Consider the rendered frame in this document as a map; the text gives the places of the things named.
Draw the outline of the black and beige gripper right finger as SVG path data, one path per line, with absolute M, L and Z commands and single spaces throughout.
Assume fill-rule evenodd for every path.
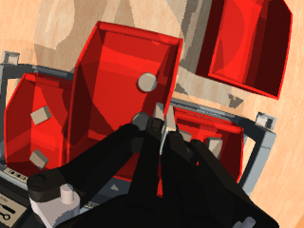
M 183 139 L 172 105 L 164 120 L 160 155 L 162 198 L 179 199 L 182 228 L 219 228 L 218 222 L 225 228 L 279 228 L 204 142 Z

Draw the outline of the dark grey block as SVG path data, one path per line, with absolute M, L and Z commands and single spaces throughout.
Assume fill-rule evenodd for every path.
M 179 131 L 182 134 L 184 140 L 190 142 L 191 137 L 192 137 L 191 134 L 189 132 L 183 131 L 181 129 L 179 129 Z
M 47 165 L 49 161 L 49 159 L 38 149 L 32 152 L 29 159 L 41 170 Z

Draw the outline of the black case with orange latches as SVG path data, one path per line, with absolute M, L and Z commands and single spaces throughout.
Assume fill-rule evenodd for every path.
M 0 228 L 47 228 L 36 221 L 29 192 L 0 177 Z

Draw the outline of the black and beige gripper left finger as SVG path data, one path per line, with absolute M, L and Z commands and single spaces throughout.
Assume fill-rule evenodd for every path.
M 156 103 L 153 117 L 148 119 L 147 130 L 126 123 L 67 164 L 29 176 L 28 195 L 35 219 L 55 228 L 80 215 L 80 209 L 133 153 L 140 153 L 118 228 L 155 228 L 163 104 Z

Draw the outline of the grey round disc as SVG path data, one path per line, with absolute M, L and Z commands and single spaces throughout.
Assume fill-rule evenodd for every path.
M 145 130 L 148 118 L 150 117 L 145 112 L 138 112 L 135 114 L 132 123 L 137 125 L 140 130 Z
M 138 84 L 141 90 L 149 92 L 157 86 L 157 78 L 153 73 L 145 72 L 139 78 Z

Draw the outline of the grey metal shelf rack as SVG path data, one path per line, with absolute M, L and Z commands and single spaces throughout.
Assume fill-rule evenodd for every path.
M 0 61 L 0 177 L 28 191 L 28 177 L 6 166 L 4 144 L 4 116 L 6 109 L 8 80 L 22 78 L 24 73 L 37 72 L 73 81 L 74 73 L 43 66 L 18 64 L 19 55 L 19 52 L 3 50 Z M 250 155 L 250 158 L 238 182 L 240 187 L 242 187 L 242 189 L 245 191 L 246 194 L 248 194 L 250 198 L 276 140 L 277 134 L 273 132 L 275 130 L 277 122 L 276 116 L 258 111 L 256 115 L 256 120 L 252 121 L 239 115 L 214 109 L 201 104 L 194 104 L 173 97 L 171 98 L 170 105 L 198 112 L 200 114 L 212 116 L 215 118 L 223 119 L 225 121 L 233 122 L 244 128 L 244 146 L 247 142 L 248 137 L 254 142 L 256 142 Z M 97 195 L 95 195 L 89 201 L 89 203 L 87 203 L 85 207 L 80 210 L 80 214 L 114 197 L 127 194 L 130 184 L 131 181 L 112 178 L 97 193 Z

